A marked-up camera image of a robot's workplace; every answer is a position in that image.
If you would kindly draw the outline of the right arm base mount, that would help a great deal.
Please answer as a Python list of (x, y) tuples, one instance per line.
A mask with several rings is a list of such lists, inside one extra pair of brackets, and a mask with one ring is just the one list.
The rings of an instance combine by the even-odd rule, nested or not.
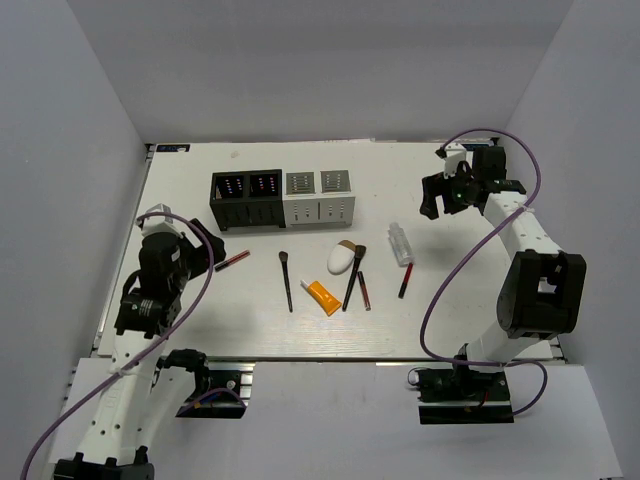
[(467, 366), (414, 368), (408, 384), (418, 395), (421, 425), (507, 424), (514, 421), (504, 372), (482, 373)]

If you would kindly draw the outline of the thin black makeup brush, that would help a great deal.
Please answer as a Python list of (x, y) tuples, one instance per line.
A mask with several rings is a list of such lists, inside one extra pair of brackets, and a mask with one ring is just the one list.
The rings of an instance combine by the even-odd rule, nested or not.
[(278, 253), (278, 257), (281, 263), (281, 268), (283, 273), (283, 281), (284, 281), (284, 288), (285, 288), (286, 297), (287, 297), (288, 310), (290, 313), (292, 313), (294, 309), (293, 309), (293, 301), (292, 301), (291, 286), (290, 286), (289, 271), (288, 271), (288, 253), (286, 251), (280, 251)]

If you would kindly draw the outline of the black flat-head makeup brush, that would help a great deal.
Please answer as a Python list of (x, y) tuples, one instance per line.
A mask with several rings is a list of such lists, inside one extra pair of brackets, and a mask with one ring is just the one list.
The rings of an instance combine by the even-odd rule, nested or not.
[(345, 297), (344, 300), (342, 302), (342, 310), (346, 311), (349, 305), (349, 301), (355, 286), (355, 282), (357, 279), (357, 274), (359, 272), (359, 267), (360, 267), (360, 263), (362, 261), (362, 259), (364, 258), (364, 256), (366, 255), (366, 246), (365, 245), (356, 245), (355, 246), (355, 254), (354, 254), (354, 261), (352, 264), (352, 270), (351, 270), (351, 274), (349, 277), (349, 281), (347, 284), (347, 289), (345, 292)]

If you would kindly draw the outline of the red lip gloss tube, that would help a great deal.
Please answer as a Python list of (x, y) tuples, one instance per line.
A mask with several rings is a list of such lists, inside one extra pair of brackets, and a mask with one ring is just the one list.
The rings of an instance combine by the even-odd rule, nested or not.
[(226, 268), (229, 268), (231, 265), (234, 265), (235, 263), (247, 258), (250, 255), (250, 251), (249, 250), (244, 250), (224, 261), (221, 261), (220, 263), (216, 264), (214, 266), (214, 271), (215, 272), (220, 272)]

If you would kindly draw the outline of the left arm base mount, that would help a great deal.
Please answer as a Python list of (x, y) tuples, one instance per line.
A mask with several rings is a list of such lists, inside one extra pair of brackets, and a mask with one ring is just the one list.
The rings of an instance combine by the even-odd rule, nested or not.
[(186, 374), (188, 396), (177, 418), (240, 419), (248, 406), (254, 364), (210, 362), (194, 349), (173, 350), (156, 363), (156, 379), (172, 382)]

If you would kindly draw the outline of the orange cream tube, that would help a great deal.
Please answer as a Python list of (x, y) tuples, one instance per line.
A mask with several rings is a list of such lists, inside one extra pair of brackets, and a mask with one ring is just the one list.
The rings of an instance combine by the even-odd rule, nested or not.
[(308, 283), (301, 280), (300, 285), (317, 302), (327, 316), (332, 316), (341, 309), (342, 303), (320, 282), (313, 281)]

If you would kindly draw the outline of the red lipstick pen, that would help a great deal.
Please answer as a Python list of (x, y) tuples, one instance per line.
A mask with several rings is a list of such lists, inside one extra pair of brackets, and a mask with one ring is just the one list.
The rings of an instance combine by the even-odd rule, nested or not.
[(403, 276), (403, 279), (402, 279), (402, 283), (400, 285), (399, 292), (398, 292), (398, 298), (399, 299), (403, 299), (405, 294), (406, 294), (406, 290), (407, 290), (407, 287), (408, 287), (408, 284), (409, 284), (409, 281), (410, 281), (410, 278), (411, 278), (413, 267), (414, 267), (413, 263), (409, 263), (406, 266), (405, 273), (404, 273), (404, 276)]

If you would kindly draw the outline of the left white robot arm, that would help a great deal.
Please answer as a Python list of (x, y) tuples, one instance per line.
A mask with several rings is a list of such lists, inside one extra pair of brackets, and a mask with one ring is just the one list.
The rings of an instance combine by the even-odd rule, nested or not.
[(137, 220), (139, 266), (122, 287), (109, 377), (87, 394), (98, 400), (97, 409), (74, 456), (56, 463), (56, 479), (153, 478), (148, 450), (160, 425), (187, 398), (210, 390), (204, 353), (163, 349), (192, 312), (181, 306), (187, 283), (212, 278), (226, 252), (198, 219), (186, 221), (185, 230), (176, 227), (179, 219), (146, 213)]

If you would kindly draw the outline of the dark red lip gloss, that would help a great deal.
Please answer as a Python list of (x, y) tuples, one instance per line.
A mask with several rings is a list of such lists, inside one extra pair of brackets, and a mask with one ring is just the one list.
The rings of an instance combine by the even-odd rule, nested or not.
[(359, 287), (360, 287), (360, 291), (363, 298), (365, 311), (371, 311), (371, 301), (370, 301), (370, 297), (369, 297), (369, 293), (366, 285), (365, 276), (362, 271), (358, 270), (357, 278), (358, 278)]

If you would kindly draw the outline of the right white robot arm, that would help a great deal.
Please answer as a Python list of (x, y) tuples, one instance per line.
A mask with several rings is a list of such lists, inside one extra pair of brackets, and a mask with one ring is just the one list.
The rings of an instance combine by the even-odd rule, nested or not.
[(544, 231), (524, 186), (507, 177), (499, 146), (439, 151), (442, 172), (423, 178), (420, 212), (431, 220), (475, 207), (494, 227), (511, 260), (496, 302), (496, 320), (463, 345), (451, 374), (453, 390), (472, 399), (527, 348), (572, 332), (578, 321), (587, 265)]

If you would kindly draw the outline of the white oval makeup sponge case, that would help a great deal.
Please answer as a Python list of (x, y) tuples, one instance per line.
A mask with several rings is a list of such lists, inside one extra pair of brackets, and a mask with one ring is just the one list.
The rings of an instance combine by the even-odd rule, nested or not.
[(332, 275), (340, 275), (348, 270), (355, 258), (356, 244), (350, 240), (341, 240), (331, 251), (327, 260), (327, 269)]

